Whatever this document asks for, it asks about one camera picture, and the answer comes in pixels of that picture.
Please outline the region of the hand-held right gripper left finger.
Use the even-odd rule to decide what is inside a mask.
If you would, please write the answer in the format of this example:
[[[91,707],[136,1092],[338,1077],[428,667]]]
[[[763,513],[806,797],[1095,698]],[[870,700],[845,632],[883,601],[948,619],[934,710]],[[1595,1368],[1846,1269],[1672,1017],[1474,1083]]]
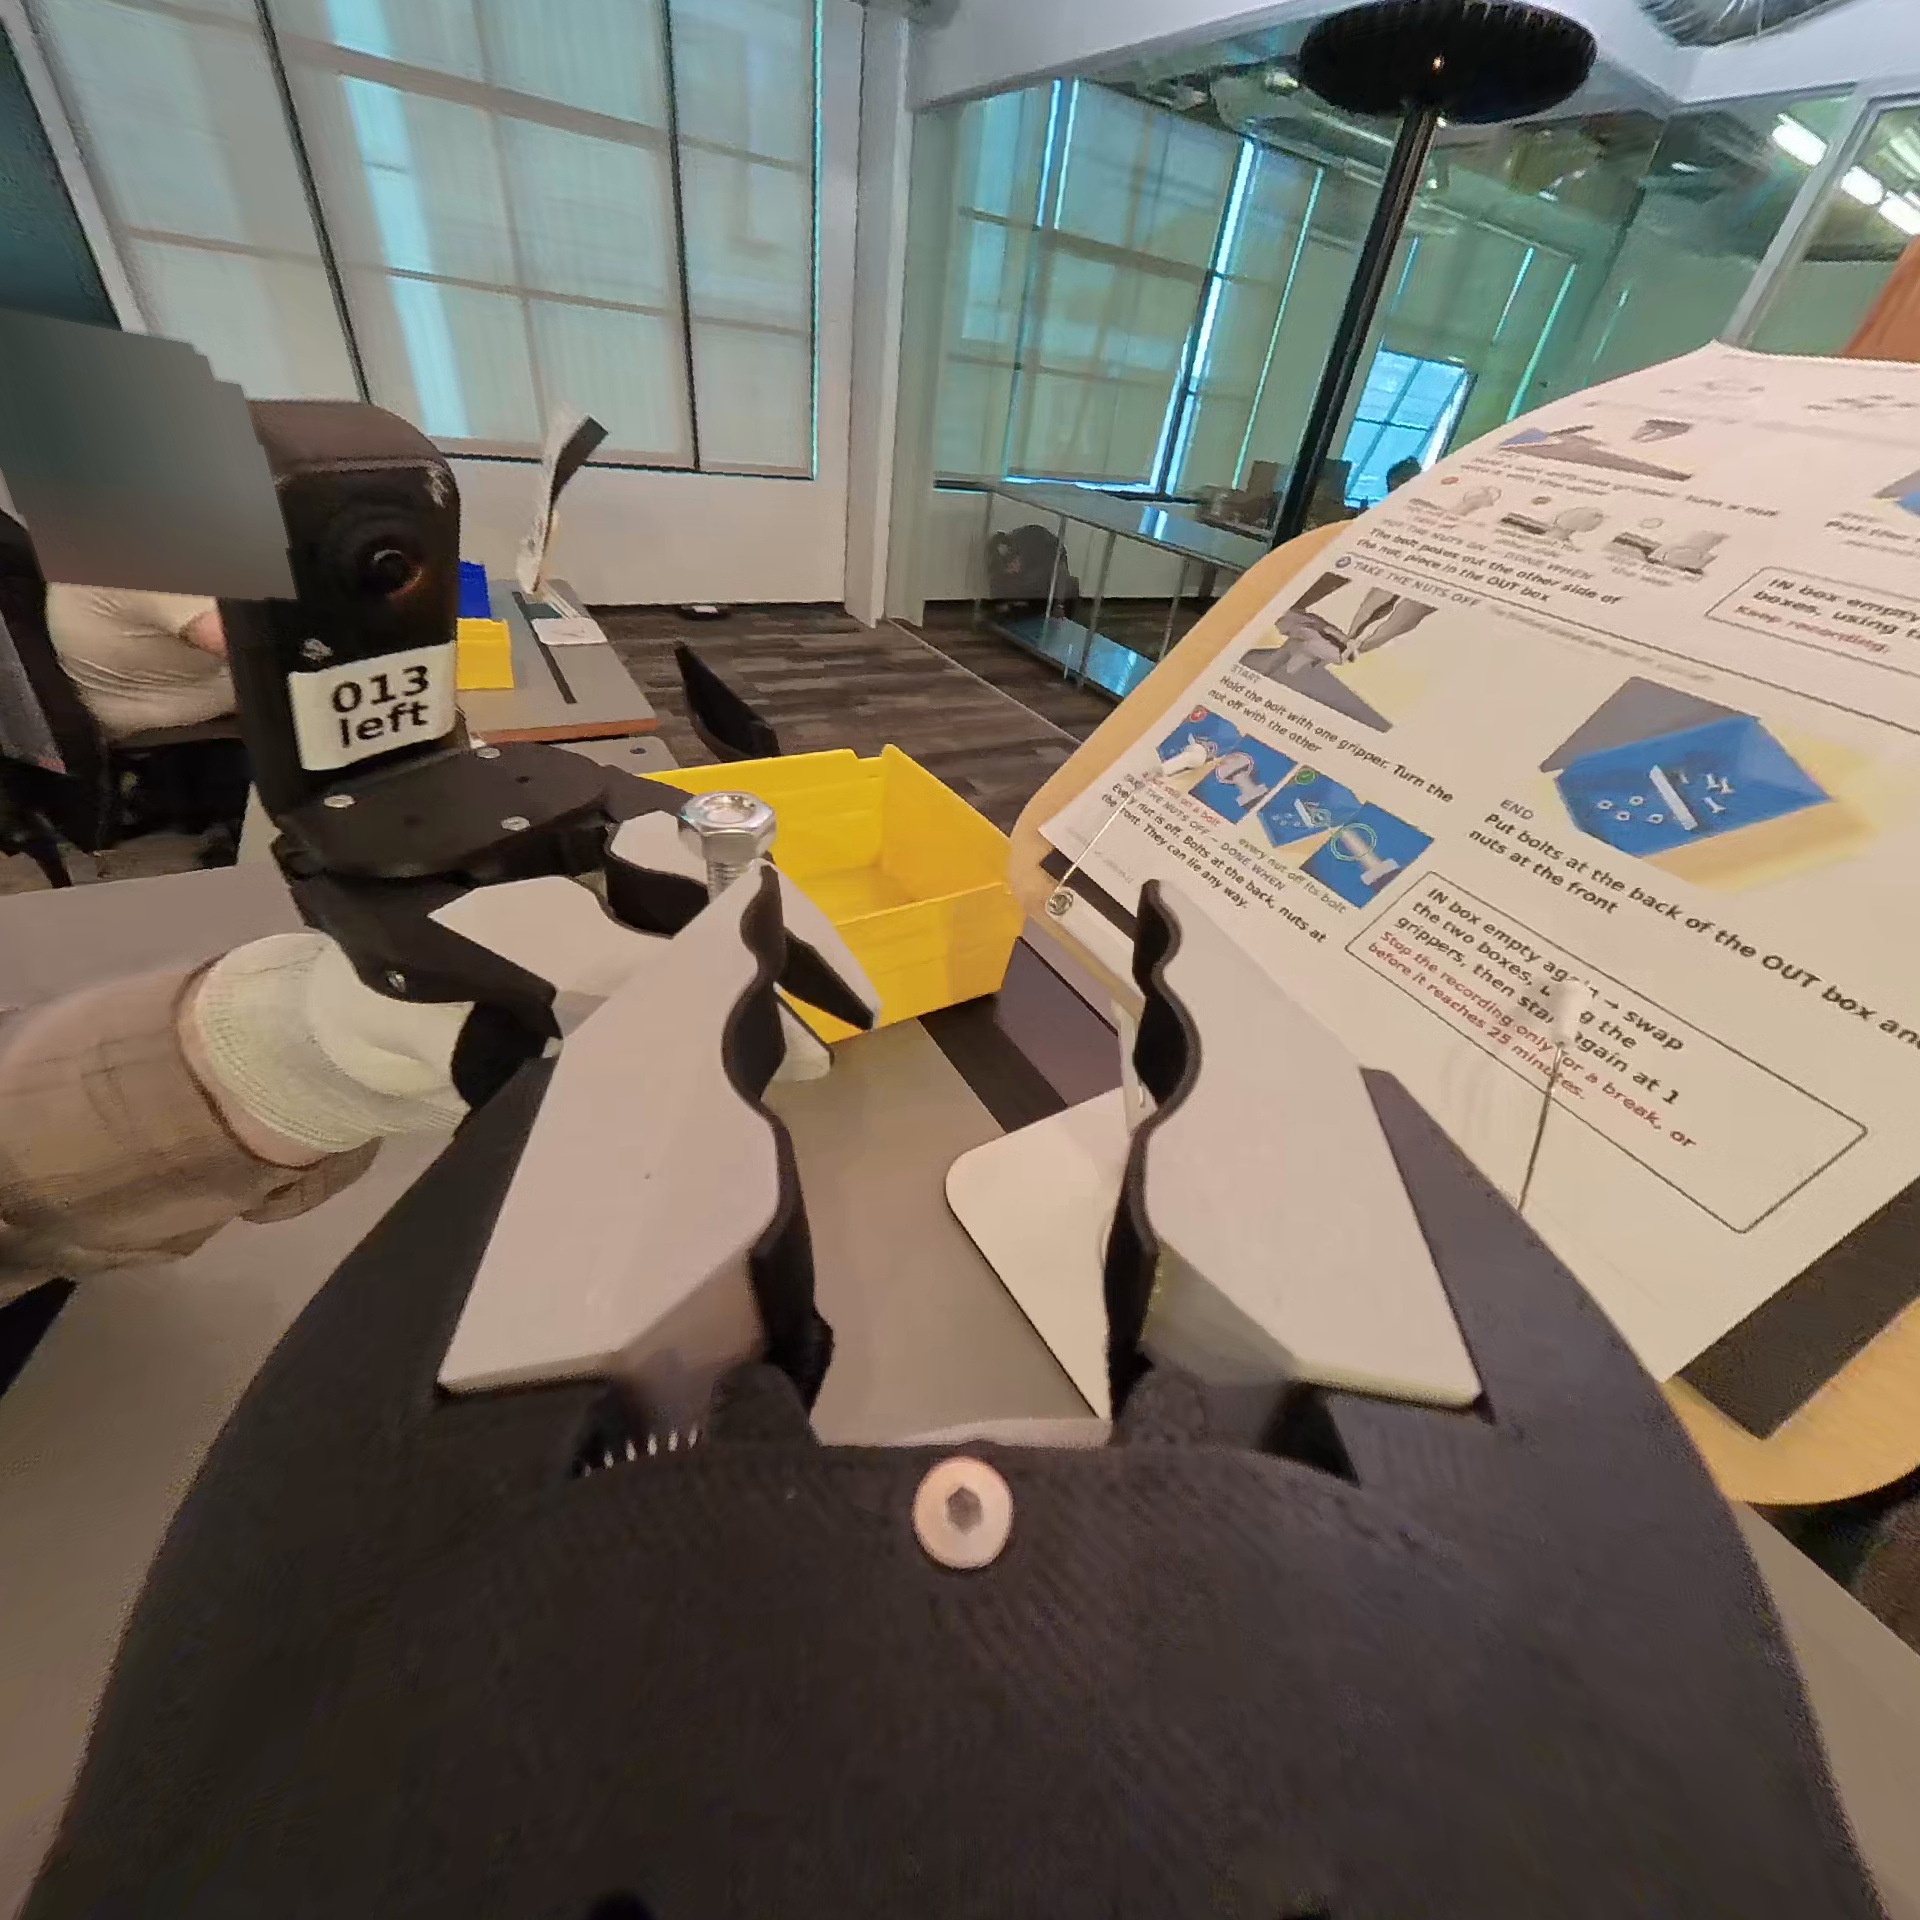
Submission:
[[[784,1058],[779,883],[740,883],[675,936],[711,1035],[628,1021],[562,1037],[438,1365],[452,1397],[599,1380],[706,1406],[763,1361],[812,1406],[832,1361],[795,1150],[766,1090]]]

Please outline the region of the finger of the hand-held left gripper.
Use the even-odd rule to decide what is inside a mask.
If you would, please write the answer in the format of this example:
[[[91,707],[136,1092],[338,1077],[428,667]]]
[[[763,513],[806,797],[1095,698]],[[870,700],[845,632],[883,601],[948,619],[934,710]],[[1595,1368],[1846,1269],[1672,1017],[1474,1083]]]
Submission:
[[[435,923],[550,987],[560,1034],[614,1032],[616,1005],[646,1027],[712,1034],[712,986],[691,971],[675,931],[706,908],[706,888],[682,861],[648,868],[612,859],[596,880],[542,876],[477,888],[438,908]]]
[[[708,905],[703,884],[687,874],[679,850],[679,812],[642,812],[612,829],[605,850],[605,904],[621,926],[675,937]],[[772,861],[763,874],[779,883],[784,962],[778,974],[784,1058],[778,1083],[827,1077],[827,1045],[799,1017],[814,1010],[859,1034],[875,1028],[879,994],[827,914]]]

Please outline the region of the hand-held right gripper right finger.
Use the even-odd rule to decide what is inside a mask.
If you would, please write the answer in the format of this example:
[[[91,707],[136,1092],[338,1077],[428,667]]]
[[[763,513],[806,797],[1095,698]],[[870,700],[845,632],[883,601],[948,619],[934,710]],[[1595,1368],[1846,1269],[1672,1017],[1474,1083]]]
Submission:
[[[1150,1370],[1245,1401],[1470,1409],[1480,1380],[1360,1064],[1166,880],[1140,891],[1131,974],[1110,1410]]]

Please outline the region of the yellow plastic bin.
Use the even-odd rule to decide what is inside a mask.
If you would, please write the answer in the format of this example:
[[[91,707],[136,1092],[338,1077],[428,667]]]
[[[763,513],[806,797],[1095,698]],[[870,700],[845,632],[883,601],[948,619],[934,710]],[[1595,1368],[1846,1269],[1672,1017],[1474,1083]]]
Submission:
[[[775,813],[772,861],[814,901],[879,997],[878,1027],[1002,990],[1023,926],[1010,842],[899,747],[691,766],[687,796],[751,794]]]

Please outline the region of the steel hex bolt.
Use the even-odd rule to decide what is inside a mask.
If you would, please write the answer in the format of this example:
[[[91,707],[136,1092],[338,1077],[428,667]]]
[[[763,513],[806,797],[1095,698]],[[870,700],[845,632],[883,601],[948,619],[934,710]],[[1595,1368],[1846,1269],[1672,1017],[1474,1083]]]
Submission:
[[[778,837],[772,806],[748,790],[712,788],[679,810],[679,850],[708,901],[740,883],[758,883]]]

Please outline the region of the person's left forearm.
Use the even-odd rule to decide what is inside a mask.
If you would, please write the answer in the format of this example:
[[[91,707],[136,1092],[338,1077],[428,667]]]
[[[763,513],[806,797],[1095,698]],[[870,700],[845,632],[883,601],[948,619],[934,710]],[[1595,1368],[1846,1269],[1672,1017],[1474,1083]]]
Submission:
[[[4,1306],[300,1217],[373,1168],[374,1142],[288,1158],[232,1130],[184,1050],[202,981],[173,968],[4,1010]]]

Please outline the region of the person's left hand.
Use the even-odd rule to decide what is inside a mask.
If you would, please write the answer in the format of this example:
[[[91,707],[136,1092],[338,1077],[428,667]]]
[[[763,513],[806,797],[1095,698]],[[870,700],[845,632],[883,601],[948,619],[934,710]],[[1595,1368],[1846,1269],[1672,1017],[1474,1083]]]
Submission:
[[[183,1056],[260,1158],[314,1163],[469,1112],[452,1056],[474,1001],[374,992],[318,931],[239,945],[187,986]]]

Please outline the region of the grey desk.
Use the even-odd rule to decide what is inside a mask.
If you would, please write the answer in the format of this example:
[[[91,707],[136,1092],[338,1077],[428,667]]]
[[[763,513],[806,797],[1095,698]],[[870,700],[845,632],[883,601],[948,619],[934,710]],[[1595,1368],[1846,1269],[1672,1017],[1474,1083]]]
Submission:
[[[459,696],[474,739],[568,745],[658,731],[658,714],[605,637],[548,645],[510,579],[490,579],[490,604],[508,629],[511,685]]]

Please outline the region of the black office chair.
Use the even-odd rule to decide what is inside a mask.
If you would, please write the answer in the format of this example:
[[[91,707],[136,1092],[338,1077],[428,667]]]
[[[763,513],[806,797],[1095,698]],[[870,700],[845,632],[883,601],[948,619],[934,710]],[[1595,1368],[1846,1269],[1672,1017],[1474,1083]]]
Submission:
[[[99,854],[123,833],[106,734],[67,677],[45,626],[45,580],[26,528],[3,513],[3,844],[55,889],[63,848]]]

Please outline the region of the glass table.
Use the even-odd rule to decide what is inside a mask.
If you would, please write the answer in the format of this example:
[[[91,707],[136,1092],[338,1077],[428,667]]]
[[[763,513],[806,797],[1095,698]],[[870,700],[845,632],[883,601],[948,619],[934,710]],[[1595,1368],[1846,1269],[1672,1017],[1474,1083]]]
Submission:
[[[1174,566],[1157,640],[1106,629],[1118,548]],[[973,625],[1064,684],[1118,705],[1166,659],[1182,611],[1267,558],[1258,536],[1214,526],[1143,496],[994,477],[983,488]]]

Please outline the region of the black backing sheet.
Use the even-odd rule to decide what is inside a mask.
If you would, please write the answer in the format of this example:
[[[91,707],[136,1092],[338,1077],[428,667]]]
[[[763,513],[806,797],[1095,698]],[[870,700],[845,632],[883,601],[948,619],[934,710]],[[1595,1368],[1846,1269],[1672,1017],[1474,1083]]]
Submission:
[[[1741,1434],[1768,1437],[1916,1298],[1916,1269],[1811,1269],[1678,1378]]]

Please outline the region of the glass partition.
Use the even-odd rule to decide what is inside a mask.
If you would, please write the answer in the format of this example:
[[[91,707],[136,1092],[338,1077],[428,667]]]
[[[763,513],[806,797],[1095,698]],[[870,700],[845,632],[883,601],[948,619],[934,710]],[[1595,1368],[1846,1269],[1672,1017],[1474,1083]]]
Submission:
[[[936,483],[1196,499],[1284,473],[1399,134],[1286,77],[1053,81],[960,110]],[[1439,124],[1331,445],[1348,500],[1722,334],[1846,104]]]

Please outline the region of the black floor lamp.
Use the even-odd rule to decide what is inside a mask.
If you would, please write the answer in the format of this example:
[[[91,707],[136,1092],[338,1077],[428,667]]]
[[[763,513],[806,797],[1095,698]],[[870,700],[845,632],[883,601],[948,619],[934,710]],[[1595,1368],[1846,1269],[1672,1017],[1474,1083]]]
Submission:
[[[1547,113],[1586,85],[1595,57],[1598,42],[1583,24],[1518,2],[1358,5],[1318,18],[1302,38],[1296,69],[1306,90],[1339,113],[1395,117],[1399,131],[1280,500],[1274,545],[1306,531],[1439,124],[1499,125]]]

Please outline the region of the paned window wall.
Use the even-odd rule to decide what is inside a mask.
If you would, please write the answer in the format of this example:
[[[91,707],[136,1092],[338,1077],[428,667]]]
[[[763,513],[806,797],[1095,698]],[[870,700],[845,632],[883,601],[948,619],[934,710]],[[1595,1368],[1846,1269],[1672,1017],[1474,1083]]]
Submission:
[[[26,12],[140,315],[250,398],[814,473],[818,5]]]

